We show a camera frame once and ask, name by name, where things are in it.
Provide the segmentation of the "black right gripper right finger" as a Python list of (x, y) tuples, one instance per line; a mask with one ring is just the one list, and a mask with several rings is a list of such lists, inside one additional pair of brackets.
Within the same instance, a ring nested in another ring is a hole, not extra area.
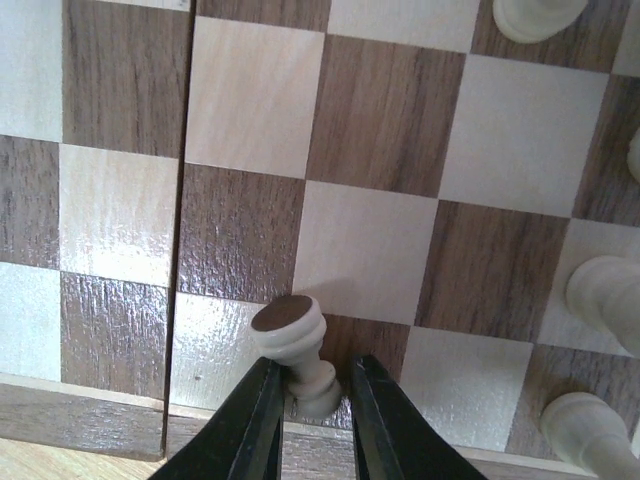
[(381, 362), (357, 355), (350, 402), (358, 479), (482, 479), (423, 418)]

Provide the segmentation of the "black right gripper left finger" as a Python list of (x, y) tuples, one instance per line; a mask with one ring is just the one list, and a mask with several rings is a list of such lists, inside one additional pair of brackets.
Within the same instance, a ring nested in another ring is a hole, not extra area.
[(279, 479), (282, 367), (259, 358), (200, 432), (159, 469), (161, 479)]

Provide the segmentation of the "white pawn felt base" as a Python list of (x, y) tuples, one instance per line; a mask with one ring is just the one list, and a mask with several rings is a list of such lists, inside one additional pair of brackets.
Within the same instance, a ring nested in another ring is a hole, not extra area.
[(250, 322), (260, 354), (289, 369), (286, 388), (303, 417), (324, 419), (340, 404), (336, 369), (319, 355), (326, 330), (318, 301), (307, 295), (279, 297)]

